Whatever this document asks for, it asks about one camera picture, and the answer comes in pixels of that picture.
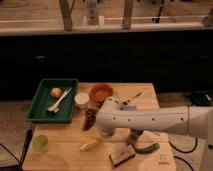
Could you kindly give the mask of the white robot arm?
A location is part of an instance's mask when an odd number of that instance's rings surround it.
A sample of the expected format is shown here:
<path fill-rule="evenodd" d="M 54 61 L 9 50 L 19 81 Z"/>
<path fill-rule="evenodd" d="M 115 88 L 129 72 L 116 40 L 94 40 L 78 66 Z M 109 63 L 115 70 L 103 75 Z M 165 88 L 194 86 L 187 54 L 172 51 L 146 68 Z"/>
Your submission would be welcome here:
<path fill-rule="evenodd" d="M 96 115 L 103 137 L 116 128 L 189 135 L 205 140 L 199 171 L 213 171 L 213 107 L 178 106 L 146 110 L 122 110 L 120 101 L 108 97 Z"/>

